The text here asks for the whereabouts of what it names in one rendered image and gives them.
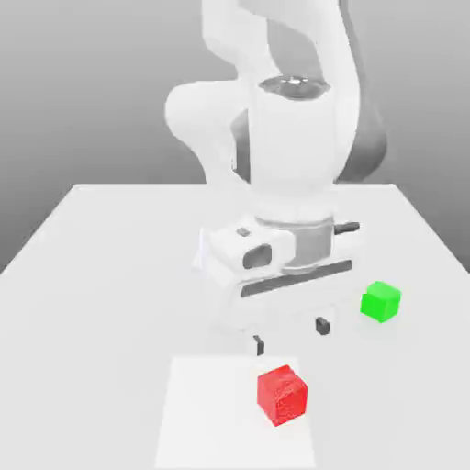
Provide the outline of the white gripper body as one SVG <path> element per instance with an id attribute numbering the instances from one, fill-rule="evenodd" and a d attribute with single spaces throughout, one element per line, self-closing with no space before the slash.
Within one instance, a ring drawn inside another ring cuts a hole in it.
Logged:
<path id="1" fill-rule="evenodd" d="M 219 319 L 236 331 L 257 331 L 283 317 L 324 308 L 348 292 L 353 267 L 353 260 L 344 259 L 320 265 L 308 273 L 240 283 L 222 300 Z"/>

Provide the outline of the small red cube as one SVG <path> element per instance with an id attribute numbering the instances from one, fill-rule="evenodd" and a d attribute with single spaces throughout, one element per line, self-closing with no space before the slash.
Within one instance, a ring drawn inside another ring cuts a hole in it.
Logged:
<path id="1" fill-rule="evenodd" d="M 306 413 L 308 386 L 288 365 L 257 377 L 257 404 L 275 427 Z"/>

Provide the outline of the small green cube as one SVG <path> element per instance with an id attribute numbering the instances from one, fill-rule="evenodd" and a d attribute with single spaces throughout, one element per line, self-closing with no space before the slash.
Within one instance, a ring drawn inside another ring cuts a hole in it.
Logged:
<path id="1" fill-rule="evenodd" d="M 360 312 L 384 323 L 393 318 L 399 309 L 401 291 L 385 282 L 375 281 L 362 295 Z"/>

